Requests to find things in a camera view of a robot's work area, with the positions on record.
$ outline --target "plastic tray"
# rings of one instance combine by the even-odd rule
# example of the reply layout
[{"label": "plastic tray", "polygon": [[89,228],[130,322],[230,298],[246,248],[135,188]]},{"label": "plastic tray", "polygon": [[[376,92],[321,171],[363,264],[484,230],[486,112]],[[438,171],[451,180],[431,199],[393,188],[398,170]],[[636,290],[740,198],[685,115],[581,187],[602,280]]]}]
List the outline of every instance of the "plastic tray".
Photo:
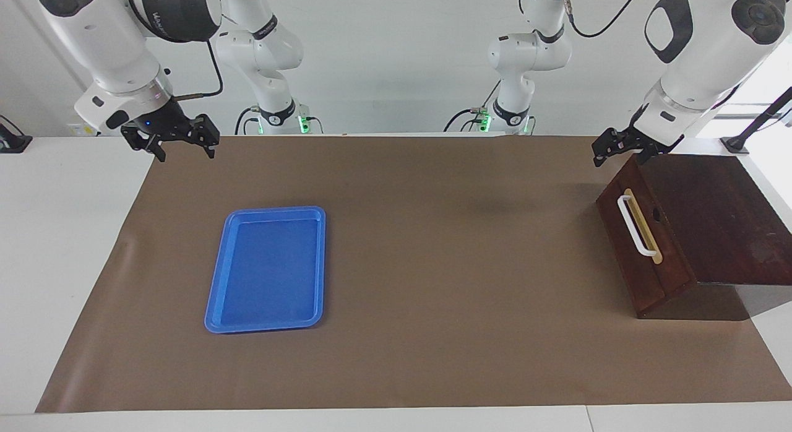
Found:
[{"label": "plastic tray", "polygon": [[305,328],[324,301],[325,212],[246,209],[226,219],[204,325],[212,333]]}]

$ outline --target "dark wooden box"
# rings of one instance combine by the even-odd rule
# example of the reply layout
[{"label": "dark wooden box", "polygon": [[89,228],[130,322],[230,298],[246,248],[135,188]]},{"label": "dark wooden box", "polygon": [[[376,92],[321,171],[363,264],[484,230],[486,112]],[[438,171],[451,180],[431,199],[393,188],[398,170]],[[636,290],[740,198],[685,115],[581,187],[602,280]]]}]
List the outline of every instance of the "dark wooden box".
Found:
[{"label": "dark wooden box", "polygon": [[792,300],[792,234],[735,157],[630,158],[597,207],[639,318],[742,320]]}]

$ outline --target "drawer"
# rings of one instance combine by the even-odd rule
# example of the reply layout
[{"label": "drawer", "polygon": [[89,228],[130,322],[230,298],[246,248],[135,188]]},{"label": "drawer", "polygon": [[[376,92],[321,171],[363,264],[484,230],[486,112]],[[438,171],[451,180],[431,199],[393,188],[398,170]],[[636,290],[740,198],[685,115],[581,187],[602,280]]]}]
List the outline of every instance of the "drawer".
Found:
[{"label": "drawer", "polygon": [[634,159],[629,161],[622,172],[616,176],[616,183],[622,193],[628,189],[632,191],[635,203],[640,207],[648,229],[662,253],[663,260],[659,265],[653,263],[650,257],[641,256],[641,258],[652,264],[665,294],[672,296],[682,291],[688,283],[694,283],[695,275],[687,265],[681,247],[674,240],[673,231],[665,217],[662,204],[655,200]]},{"label": "drawer", "polygon": [[622,276],[627,283],[633,307],[640,315],[651,305],[664,300],[665,291],[654,272],[654,263],[650,258],[639,254],[630,232],[627,231],[621,211],[616,204],[621,196],[622,189],[616,182],[611,182],[596,203],[600,217],[605,221],[605,229],[616,253]]}]

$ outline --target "white robotic arm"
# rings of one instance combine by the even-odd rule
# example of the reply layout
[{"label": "white robotic arm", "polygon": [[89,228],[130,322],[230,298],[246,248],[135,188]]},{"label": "white robotic arm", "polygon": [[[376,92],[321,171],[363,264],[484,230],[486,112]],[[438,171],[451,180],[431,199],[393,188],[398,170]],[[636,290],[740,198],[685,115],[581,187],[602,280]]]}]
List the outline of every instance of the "white robotic arm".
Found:
[{"label": "white robotic arm", "polygon": [[572,57],[564,0],[527,0],[525,15],[534,31],[504,35],[489,46],[489,64],[501,75],[500,92],[487,109],[490,130],[522,131],[535,91],[528,74],[562,68]]},{"label": "white robotic arm", "polygon": [[262,129],[268,134],[305,132],[301,106],[280,73],[303,62],[299,39],[278,22],[267,0],[223,0],[223,15],[244,30],[220,34],[218,57],[250,83]]},{"label": "white robotic arm", "polygon": [[174,42],[208,40],[220,24],[220,0],[39,2],[59,39],[93,76],[74,105],[86,122],[99,131],[121,128],[133,149],[149,151],[160,161],[165,160],[162,142],[177,140],[197,144],[214,157],[217,128],[206,115],[184,115],[138,24]]},{"label": "white robotic arm", "polygon": [[645,37],[668,68],[630,126],[592,144],[595,164],[628,150],[641,150],[639,161],[673,150],[781,42],[784,12],[785,0],[660,0]]}]

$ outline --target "table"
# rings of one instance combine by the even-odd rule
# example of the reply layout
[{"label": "table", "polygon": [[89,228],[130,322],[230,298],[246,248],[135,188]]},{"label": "table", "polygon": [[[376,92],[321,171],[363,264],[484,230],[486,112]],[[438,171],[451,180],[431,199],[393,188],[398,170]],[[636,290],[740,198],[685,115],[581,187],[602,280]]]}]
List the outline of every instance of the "table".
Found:
[{"label": "table", "polygon": [[[723,154],[715,140],[679,151]],[[0,430],[787,430],[792,421],[792,403],[31,415],[151,161],[119,138],[39,138],[25,155],[0,157],[0,214],[13,220],[0,243]],[[750,157],[741,161],[792,227],[789,204]],[[792,379],[792,305],[754,322]]]}]

